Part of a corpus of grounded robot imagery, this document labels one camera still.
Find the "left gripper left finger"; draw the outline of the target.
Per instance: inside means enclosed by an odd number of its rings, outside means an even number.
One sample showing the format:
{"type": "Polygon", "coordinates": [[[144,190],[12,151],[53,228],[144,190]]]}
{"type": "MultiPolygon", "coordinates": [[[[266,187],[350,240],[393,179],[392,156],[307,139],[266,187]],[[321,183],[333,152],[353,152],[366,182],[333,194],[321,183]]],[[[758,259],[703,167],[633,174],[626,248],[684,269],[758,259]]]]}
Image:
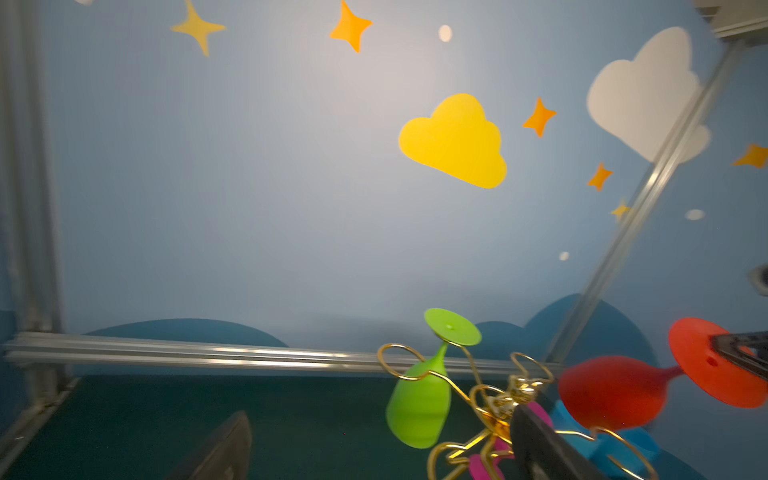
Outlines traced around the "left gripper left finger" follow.
{"type": "Polygon", "coordinates": [[[252,429],[245,411],[233,413],[165,477],[166,480],[245,480],[252,429]]]}

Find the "blue wine glass front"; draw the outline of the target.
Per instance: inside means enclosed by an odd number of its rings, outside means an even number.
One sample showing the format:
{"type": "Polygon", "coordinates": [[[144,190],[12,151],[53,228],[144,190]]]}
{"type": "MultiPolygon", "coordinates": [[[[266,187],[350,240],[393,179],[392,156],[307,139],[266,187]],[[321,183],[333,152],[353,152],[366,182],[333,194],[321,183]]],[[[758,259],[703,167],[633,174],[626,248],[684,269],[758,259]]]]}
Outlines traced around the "blue wine glass front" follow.
{"type": "MultiPolygon", "coordinates": [[[[589,434],[570,415],[561,400],[554,403],[550,411],[550,418],[555,430],[578,431],[586,435],[589,434]]],[[[661,453],[659,445],[643,428],[622,430],[618,432],[618,435],[634,446],[650,463],[653,463],[661,453]]],[[[627,446],[609,434],[600,433],[595,441],[587,440],[578,435],[563,435],[563,439],[608,477],[630,478],[609,459],[609,456],[615,458],[632,473],[640,476],[646,476],[648,473],[642,461],[627,446]]]]}

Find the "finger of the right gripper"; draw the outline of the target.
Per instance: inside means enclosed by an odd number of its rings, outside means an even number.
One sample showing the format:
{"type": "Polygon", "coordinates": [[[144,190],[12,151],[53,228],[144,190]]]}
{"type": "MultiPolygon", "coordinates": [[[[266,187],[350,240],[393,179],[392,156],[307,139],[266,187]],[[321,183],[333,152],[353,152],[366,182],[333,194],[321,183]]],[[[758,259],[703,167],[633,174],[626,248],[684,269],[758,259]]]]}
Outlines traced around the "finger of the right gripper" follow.
{"type": "Polygon", "coordinates": [[[768,379],[768,332],[720,334],[711,338],[714,352],[753,376],[768,379]]]}

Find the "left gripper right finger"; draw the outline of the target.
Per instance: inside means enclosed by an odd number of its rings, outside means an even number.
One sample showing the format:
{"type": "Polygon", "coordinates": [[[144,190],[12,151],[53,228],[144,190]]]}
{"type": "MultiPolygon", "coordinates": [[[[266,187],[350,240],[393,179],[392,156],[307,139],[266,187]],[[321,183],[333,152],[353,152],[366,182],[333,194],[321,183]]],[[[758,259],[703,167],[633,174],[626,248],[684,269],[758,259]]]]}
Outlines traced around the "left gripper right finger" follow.
{"type": "Polygon", "coordinates": [[[512,415],[510,440],[521,479],[607,480],[527,405],[512,415]]]}

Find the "red wine glass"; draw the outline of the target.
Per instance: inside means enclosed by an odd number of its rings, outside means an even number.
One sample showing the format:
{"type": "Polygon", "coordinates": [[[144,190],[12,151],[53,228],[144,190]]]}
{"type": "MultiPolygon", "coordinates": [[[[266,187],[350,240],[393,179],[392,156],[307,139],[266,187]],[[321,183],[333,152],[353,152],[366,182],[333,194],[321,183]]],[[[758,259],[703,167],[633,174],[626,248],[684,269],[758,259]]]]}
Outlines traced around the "red wine glass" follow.
{"type": "Polygon", "coordinates": [[[653,421],[664,408],[668,384],[681,376],[726,405],[758,408],[767,401],[767,380],[714,352],[711,338],[726,333],[700,318],[680,319],[668,334],[675,366],[662,369],[625,356],[590,359],[563,372],[560,400],[582,427],[614,432],[653,421]]]}

